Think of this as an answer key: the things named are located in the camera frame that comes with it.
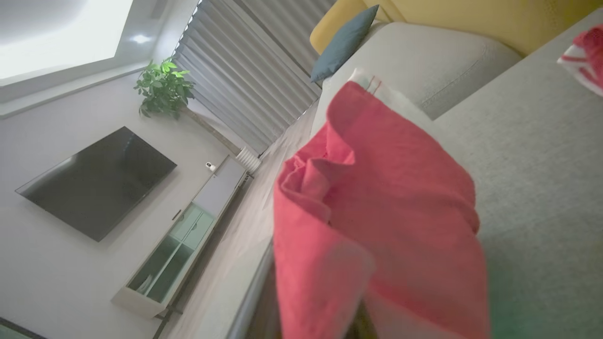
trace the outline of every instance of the wall-mounted tv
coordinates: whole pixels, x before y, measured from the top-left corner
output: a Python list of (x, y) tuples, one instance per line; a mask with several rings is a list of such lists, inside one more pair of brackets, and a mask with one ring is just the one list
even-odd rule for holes
[(122, 127), (16, 192), (101, 241), (175, 167)]

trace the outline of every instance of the green leaves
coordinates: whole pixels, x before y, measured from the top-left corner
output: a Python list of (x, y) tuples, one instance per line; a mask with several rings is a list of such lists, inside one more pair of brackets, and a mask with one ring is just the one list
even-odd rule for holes
[(192, 98), (193, 83), (184, 79), (189, 71), (176, 71), (178, 66), (167, 58), (161, 64), (150, 63), (136, 80), (138, 94), (145, 98), (139, 114), (151, 117), (152, 114), (164, 114), (178, 119), (180, 109)]

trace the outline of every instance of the ceiling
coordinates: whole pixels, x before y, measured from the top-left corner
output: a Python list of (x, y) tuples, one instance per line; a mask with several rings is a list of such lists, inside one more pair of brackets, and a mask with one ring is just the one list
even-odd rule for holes
[(0, 104), (148, 62), (165, 12), (181, 1), (0, 1), (0, 65), (12, 65), (0, 71)]

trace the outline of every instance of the recessed light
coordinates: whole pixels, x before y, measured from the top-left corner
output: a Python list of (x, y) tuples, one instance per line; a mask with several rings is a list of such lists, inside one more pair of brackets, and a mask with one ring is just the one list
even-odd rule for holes
[(132, 41), (135, 41), (137, 43), (145, 43), (145, 42), (151, 41), (151, 38), (149, 38), (148, 36), (143, 36), (143, 35), (139, 34), (139, 35), (133, 37)]

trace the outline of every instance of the tv cabinet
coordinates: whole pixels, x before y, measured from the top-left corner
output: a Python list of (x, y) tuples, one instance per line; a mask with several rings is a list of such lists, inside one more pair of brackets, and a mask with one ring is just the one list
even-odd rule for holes
[(243, 166), (234, 158), (226, 157), (186, 208), (178, 212), (169, 232), (112, 302), (145, 318), (164, 311), (209, 239), (244, 174)]

